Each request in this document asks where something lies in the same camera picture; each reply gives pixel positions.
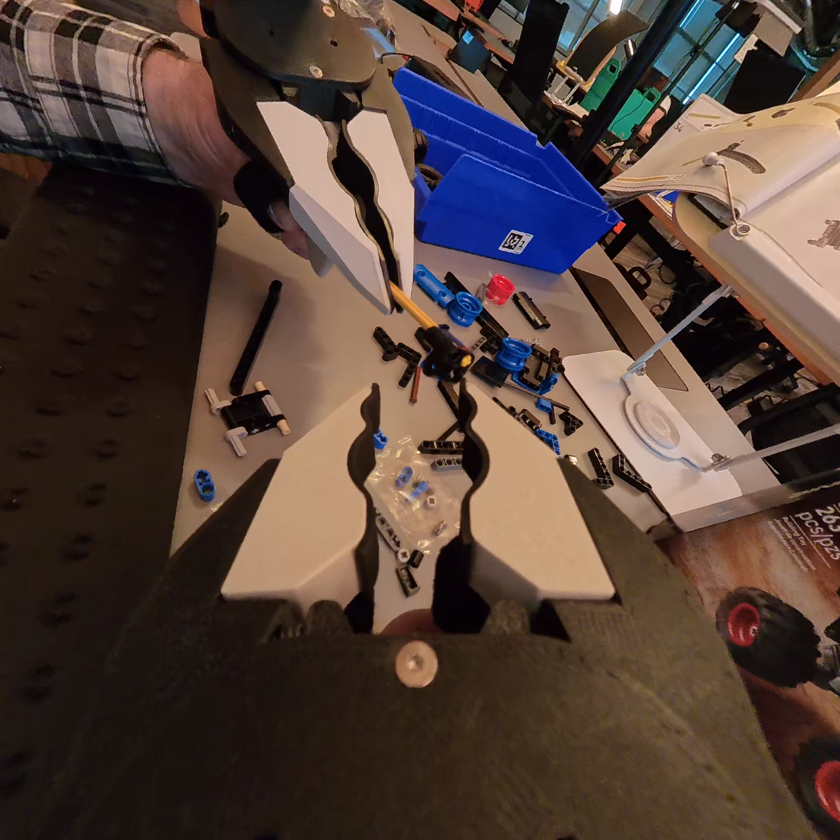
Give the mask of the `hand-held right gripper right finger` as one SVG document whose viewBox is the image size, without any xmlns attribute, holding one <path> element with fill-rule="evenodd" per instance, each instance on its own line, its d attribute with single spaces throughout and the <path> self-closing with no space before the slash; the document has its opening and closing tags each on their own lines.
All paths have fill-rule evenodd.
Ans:
<svg viewBox="0 0 840 840">
<path fill-rule="evenodd" d="M 561 459 L 465 382 L 458 420 L 469 487 L 458 537 L 437 557 L 434 623 L 447 634 L 564 634 L 555 602 L 609 601 L 616 589 Z"/>
</svg>

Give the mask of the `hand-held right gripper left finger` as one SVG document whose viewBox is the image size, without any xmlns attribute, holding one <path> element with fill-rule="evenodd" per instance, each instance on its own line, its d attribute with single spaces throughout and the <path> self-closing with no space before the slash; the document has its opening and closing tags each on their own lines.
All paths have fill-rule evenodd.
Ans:
<svg viewBox="0 0 840 840">
<path fill-rule="evenodd" d="M 279 599 L 306 613 L 335 602 L 373 628 L 379 543 L 365 482 L 375 467 L 381 391 L 353 394 L 280 458 L 222 583 L 226 600 Z"/>
</svg>

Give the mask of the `black frame with white pins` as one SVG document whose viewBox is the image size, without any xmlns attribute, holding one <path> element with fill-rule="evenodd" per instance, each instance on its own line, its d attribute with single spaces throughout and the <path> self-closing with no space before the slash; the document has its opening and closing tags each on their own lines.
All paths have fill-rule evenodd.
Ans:
<svg viewBox="0 0 840 840">
<path fill-rule="evenodd" d="M 223 420 L 227 429 L 224 438 L 237 457 L 247 455 L 244 444 L 246 437 L 272 429 L 278 430 L 282 436 L 291 434 L 277 401 L 261 382 L 255 385 L 252 393 L 236 396 L 232 400 L 220 400 L 212 388 L 205 390 L 205 398 L 211 413 Z"/>
</svg>

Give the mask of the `yellow toy axle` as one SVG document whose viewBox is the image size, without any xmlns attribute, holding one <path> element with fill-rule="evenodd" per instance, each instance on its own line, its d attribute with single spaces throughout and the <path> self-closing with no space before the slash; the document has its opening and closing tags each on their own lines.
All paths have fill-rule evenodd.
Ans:
<svg viewBox="0 0 840 840">
<path fill-rule="evenodd" d="M 418 307 L 399 286 L 390 282 L 389 287 L 395 305 L 406 312 L 422 329 L 429 330 L 438 327 L 436 322 L 423 309 Z"/>
</svg>

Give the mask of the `person's left forearm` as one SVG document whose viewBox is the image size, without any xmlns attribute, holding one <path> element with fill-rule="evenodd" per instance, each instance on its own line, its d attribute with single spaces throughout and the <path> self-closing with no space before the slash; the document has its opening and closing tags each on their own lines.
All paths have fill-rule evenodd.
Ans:
<svg viewBox="0 0 840 840">
<path fill-rule="evenodd" d="M 1 152 L 183 186 L 154 136 L 142 69 L 169 38 L 77 5 L 1 3 Z"/>
</svg>

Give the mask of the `grey desk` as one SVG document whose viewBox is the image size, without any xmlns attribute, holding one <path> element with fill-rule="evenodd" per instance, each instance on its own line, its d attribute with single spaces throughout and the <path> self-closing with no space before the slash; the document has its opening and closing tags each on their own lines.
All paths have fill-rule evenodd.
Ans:
<svg viewBox="0 0 840 840">
<path fill-rule="evenodd" d="M 215 505 L 220 506 L 269 458 L 282 454 L 311 427 L 372 382 L 381 389 L 381 420 L 391 439 L 412 436 L 415 441 L 432 438 L 453 423 L 452 413 L 436 385 L 420 386 L 416 405 L 408 391 L 397 385 L 404 364 L 385 363 L 373 340 L 376 326 L 396 342 L 414 341 L 416 324 L 406 316 L 384 317 L 341 274 L 333 269 L 319 278 L 308 263 L 270 239 L 245 211 L 230 207 L 229 219 L 217 237 L 213 278 L 209 291 L 198 365 L 196 389 L 184 459 L 171 551 L 174 552 L 203 524 L 216 508 L 199 501 L 192 484 L 197 469 L 207 469 L 215 482 Z M 568 272 L 509 266 L 501 262 L 446 248 L 419 244 L 415 261 L 443 279 L 454 273 L 469 291 L 496 272 L 523 288 L 548 316 L 550 327 L 532 331 L 514 303 L 496 307 L 493 317 L 515 338 L 537 340 L 546 349 L 557 348 L 561 357 L 617 349 L 584 291 Z M 237 457 L 224 440 L 225 426 L 211 414 L 205 390 L 213 388 L 227 398 L 228 381 L 245 346 L 271 280 L 280 279 L 280 304 L 253 369 L 255 378 L 271 390 L 289 423 L 291 435 L 260 434 L 245 443 L 246 457 Z M 748 442 L 737 425 L 721 409 L 704 382 L 681 360 L 673 345 L 665 347 L 668 363 L 685 389 L 664 389 L 675 408 L 700 434 L 713 453 L 740 455 Z M 552 396 L 567 404 L 583 425 L 561 444 L 564 453 L 583 458 L 599 448 L 609 459 L 614 447 L 602 429 L 564 380 Z M 416 579 L 419 593 L 406 598 L 396 579 L 392 554 L 381 539 L 382 559 L 375 595 L 374 631 L 380 631 L 406 610 L 431 604 L 434 560 L 426 558 Z"/>
</svg>

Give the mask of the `person's left hand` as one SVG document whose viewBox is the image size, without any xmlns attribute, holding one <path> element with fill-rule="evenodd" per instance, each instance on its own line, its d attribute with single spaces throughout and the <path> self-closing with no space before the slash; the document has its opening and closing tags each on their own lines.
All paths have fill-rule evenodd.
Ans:
<svg viewBox="0 0 840 840">
<path fill-rule="evenodd" d="M 174 175 L 243 207 L 234 180 L 249 158 L 223 129 L 203 65 L 154 48 L 143 61 L 142 86 L 154 137 Z"/>
</svg>

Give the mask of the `dark grey holed beam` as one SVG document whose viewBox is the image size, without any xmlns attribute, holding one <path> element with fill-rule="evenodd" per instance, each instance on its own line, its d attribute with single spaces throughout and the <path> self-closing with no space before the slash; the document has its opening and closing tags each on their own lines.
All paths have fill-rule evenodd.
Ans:
<svg viewBox="0 0 840 840">
<path fill-rule="evenodd" d="M 411 550 L 412 544 L 408 540 L 408 537 L 396 525 L 392 524 L 377 507 L 374 507 L 374 525 L 382 539 L 393 552 Z"/>
</svg>

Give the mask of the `stack of black toy beams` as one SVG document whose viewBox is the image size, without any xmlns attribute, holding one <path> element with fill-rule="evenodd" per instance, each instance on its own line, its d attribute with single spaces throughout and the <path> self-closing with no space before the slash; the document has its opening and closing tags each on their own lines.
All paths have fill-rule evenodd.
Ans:
<svg viewBox="0 0 840 840">
<path fill-rule="evenodd" d="M 649 495 L 653 488 L 641 477 L 634 467 L 628 462 L 625 455 L 619 453 L 612 457 L 610 465 L 607 465 L 603 454 L 598 448 L 592 448 L 587 452 L 587 457 L 591 462 L 595 472 L 595 483 L 601 489 L 610 489 L 614 487 L 614 478 L 618 478 L 623 483 L 631 488 Z"/>
</svg>

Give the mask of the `clear plastic bag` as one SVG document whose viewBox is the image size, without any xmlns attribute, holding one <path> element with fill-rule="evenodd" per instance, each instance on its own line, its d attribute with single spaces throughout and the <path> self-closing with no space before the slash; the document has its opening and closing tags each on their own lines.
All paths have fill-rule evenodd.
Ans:
<svg viewBox="0 0 840 840">
<path fill-rule="evenodd" d="M 460 501 L 451 477 L 462 475 L 462 461 L 463 447 L 451 440 L 415 444 L 411 437 L 389 437 L 386 449 L 375 451 L 365 487 L 374 508 L 408 537 L 411 550 L 429 551 L 457 534 Z"/>
</svg>

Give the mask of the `blue bin with square tag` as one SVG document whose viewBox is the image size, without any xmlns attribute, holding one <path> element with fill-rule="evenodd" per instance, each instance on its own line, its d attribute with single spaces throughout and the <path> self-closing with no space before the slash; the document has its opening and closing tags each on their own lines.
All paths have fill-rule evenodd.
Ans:
<svg viewBox="0 0 840 840">
<path fill-rule="evenodd" d="M 425 244 L 562 274 L 618 222 L 617 212 L 462 155 L 415 222 Z"/>
</svg>

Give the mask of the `white booklet stand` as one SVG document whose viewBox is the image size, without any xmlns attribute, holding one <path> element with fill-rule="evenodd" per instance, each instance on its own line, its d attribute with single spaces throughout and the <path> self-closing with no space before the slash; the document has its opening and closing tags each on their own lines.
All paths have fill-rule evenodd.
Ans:
<svg viewBox="0 0 840 840">
<path fill-rule="evenodd" d="M 759 306 L 791 350 L 816 357 L 821 371 L 838 384 L 838 297 L 817 283 L 756 224 L 742 237 L 732 228 L 715 229 L 700 210 L 697 222 L 682 222 L 689 199 L 681 197 L 675 219 L 682 233 L 706 236 L 699 243 L 702 255 L 722 270 L 720 289 L 696 308 L 693 318 L 727 294 Z M 732 471 L 762 464 L 767 457 L 795 451 L 838 436 L 838 423 L 793 437 L 761 450 L 740 449 L 724 456 L 710 446 L 700 430 L 699 417 L 684 417 L 669 397 L 650 379 L 649 362 L 663 354 L 684 318 L 645 352 L 632 359 L 620 350 L 566 355 L 563 376 L 619 454 L 647 481 L 647 494 L 674 526 L 689 532 L 747 516 L 791 497 L 782 485 L 752 493 L 740 487 Z"/>
</svg>

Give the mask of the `long black holed beam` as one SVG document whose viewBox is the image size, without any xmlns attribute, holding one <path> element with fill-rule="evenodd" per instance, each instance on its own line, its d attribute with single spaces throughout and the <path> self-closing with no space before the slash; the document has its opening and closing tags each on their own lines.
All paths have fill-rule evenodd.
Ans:
<svg viewBox="0 0 840 840">
<path fill-rule="evenodd" d="M 248 340 L 246 341 L 245 347 L 228 384 L 228 390 L 233 396 L 241 396 L 243 394 L 262 343 L 266 338 L 270 324 L 277 310 L 281 290 L 282 283 L 280 280 L 273 280 L 270 282 L 266 294 L 266 300 L 259 311 L 255 325 L 248 336 Z"/>
</svg>

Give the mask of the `black and blue chassis assembly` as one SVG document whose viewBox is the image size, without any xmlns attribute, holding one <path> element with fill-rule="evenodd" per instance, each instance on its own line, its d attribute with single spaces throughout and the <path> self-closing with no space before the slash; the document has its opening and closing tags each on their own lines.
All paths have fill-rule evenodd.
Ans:
<svg viewBox="0 0 840 840">
<path fill-rule="evenodd" d="M 527 392 L 544 396 L 554 388 L 560 378 L 560 351 L 557 348 L 547 350 L 538 343 L 531 345 L 532 354 L 519 373 L 509 373 L 496 364 L 496 353 L 491 358 L 478 358 L 472 364 L 470 372 L 494 386 L 515 385 Z"/>
</svg>

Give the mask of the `green plastic crate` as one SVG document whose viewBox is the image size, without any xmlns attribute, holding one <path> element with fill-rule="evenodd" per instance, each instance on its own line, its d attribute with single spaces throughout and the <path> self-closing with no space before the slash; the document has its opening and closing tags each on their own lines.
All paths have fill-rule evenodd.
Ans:
<svg viewBox="0 0 840 840">
<path fill-rule="evenodd" d="M 622 69 L 623 65 L 618 58 L 613 57 L 606 62 L 581 101 L 581 106 L 585 111 L 593 112 L 601 106 Z M 667 77 L 654 67 L 648 69 L 610 123 L 609 133 L 619 140 L 626 140 L 634 127 L 644 123 L 647 116 L 657 106 L 667 81 Z"/>
</svg>

